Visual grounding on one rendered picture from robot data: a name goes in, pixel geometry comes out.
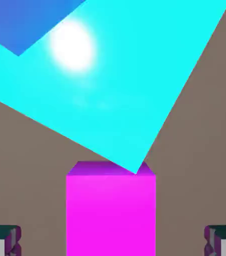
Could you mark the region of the small magenta cube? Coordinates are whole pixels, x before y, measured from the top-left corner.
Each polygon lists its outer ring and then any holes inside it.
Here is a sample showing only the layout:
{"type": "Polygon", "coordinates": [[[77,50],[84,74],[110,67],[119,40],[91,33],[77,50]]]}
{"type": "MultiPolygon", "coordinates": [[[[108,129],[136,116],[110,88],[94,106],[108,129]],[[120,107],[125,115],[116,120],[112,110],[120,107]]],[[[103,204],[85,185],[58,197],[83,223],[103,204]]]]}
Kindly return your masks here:
{"type": "Polygon", "coordinates": [[[156,176],[80,161],[66,176],[66,256],[155,256],[156,176]]]}

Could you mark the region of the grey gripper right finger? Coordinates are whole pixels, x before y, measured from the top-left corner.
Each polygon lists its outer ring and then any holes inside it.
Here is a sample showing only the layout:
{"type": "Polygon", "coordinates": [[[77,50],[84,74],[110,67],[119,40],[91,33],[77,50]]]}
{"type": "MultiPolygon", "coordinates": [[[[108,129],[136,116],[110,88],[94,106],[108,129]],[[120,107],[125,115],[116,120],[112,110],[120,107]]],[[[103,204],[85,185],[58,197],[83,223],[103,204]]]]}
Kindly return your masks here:
{"type": "Polygon", "coordinates": [[[204,238],[204,256],[226,256],[226,225],[207,225],[204,238]]]}

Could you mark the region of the large cyan box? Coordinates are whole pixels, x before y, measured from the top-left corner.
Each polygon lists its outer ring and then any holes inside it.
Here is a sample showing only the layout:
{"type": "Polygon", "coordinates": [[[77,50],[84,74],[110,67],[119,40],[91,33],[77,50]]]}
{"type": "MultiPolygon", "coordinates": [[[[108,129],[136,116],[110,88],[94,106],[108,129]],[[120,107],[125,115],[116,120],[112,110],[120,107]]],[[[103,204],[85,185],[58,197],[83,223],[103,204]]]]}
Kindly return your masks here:
{"type": "Polygon", "coordinates": [[[85,0],[20,56],[0,102],[136,173],[226,0],[85,0]]]}

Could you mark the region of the large blue box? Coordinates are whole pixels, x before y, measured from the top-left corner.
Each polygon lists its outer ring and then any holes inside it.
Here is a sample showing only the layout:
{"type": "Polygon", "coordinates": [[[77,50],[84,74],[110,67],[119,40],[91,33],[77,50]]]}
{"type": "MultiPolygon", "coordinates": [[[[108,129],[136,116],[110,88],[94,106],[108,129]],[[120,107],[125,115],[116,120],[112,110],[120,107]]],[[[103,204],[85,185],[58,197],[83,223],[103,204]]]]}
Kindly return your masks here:
{"type": "Polygon", "coordinates": [[[85,0],[0,0],[0,45],[20,56],[85,0]]]}

